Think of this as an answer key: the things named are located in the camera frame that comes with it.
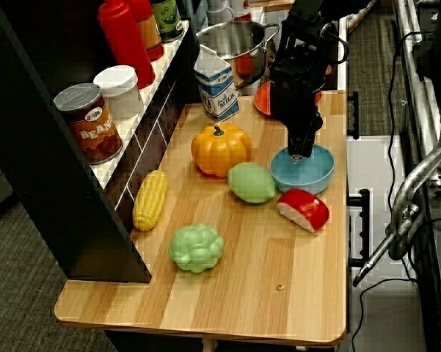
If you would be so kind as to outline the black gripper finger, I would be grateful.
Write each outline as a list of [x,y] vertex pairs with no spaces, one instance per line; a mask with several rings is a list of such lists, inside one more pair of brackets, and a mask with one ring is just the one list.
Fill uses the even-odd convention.
[[288,154],[290,156],[300,156],[301,136],[297,129],[293,126],[287,127],[288,132]]
[[315,116],[306,124],[305,134],[302,138],[302,149],[300,150],[301,157],[309,158],[312,153],[315,142],[316,132],[322,127],[322,118],[320,114]]

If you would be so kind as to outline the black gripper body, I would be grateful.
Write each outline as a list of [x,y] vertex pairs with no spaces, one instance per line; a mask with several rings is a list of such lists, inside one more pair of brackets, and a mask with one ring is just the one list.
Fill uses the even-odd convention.
[[317,117],[316,94],[324,64],[308,56],[278,56],[271,66],[271,116],[287,128],[305,128]]

